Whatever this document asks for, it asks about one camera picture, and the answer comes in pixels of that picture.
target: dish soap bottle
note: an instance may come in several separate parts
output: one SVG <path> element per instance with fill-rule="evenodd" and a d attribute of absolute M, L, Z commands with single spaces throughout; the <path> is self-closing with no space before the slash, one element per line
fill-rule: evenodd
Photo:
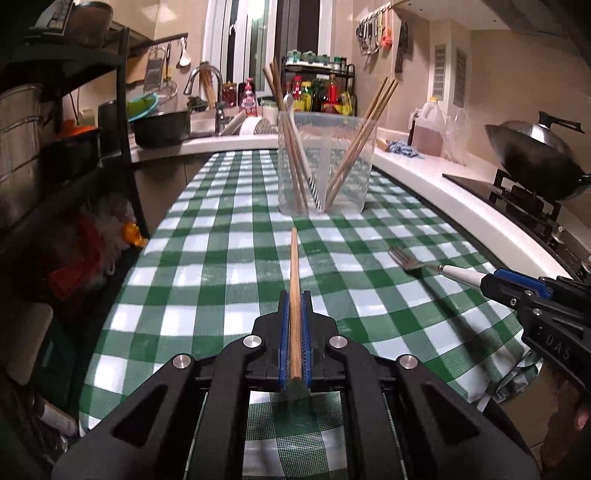
<path fill-rule="evenodd" d="M 291 91 L 294 98 L 294 112 L 305 112 L 306 111 L 306 98 L 304 92 L 301 90 L 301 77 L 296 75 L 294 78 L 294 87 Z"/>
<path fill-rule="evenodd" d="M 252 90 L 251 78 L 246 81 L 244 92 L 242 92 L 242 97 L 240 98 L 240 111 L 246 112 L 247 117 L 258 116 L 258 112 L 256 110 L 256 94 Z"/>

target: white fork handle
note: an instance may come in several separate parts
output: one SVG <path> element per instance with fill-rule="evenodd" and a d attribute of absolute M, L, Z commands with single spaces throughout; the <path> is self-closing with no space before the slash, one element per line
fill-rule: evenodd
<path fill-rule="evenodd" d="M 444 277 L 451 280 L 455 280 L 458 283 L 463 283 L 472 288 L 480 290 L 480 282 L 484 277 L 485 273 L 475 272 L 473 270 L 467 270 L 465 268 L 453 267 L 452 265 L 441 265 L 439 267 L 439 273 Z"/>

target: vent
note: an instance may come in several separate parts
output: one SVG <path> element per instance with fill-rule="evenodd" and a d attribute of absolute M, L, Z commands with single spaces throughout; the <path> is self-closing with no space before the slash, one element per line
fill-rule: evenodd
<path fill-rule="evenodd" d="M 435 45 L 435 65 L 433 70 L 433 96 L 443 100 L 445 90 L 445 45 Z"/>
<path fill-rule="evenodd" d="M 464 108 L 467 68 L 468 55 L 458 48 L 456 50 L 456 84 L 453 89 L 453 104 L 459 108 Z"/>

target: fork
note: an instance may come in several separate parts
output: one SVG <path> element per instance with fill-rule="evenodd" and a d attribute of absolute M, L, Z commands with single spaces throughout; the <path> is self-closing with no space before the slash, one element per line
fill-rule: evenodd
<path fill-rule="evenodd" d="M 466 270 L 465 268 L 454 267 L 452 265 L 421 262 L 412 253 L 400 247 L 390 247 L 388 254 L 405 272 L 411 272 L 420 268 L 429 268 L 450 280 L 457 281 L 468 287 L 477 288 L 478 290 L 480 290 L 480 282 L 486 276 L 485 273 Z"/>

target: glass jar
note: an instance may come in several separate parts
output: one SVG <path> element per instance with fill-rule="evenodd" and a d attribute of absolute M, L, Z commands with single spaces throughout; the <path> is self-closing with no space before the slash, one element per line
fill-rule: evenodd
<path fill-rule="evenodd" d="M 222 100 L 227 107 L 236 106 L 237 91 L 236 83 L 226 82 L 222 85 Z"/>

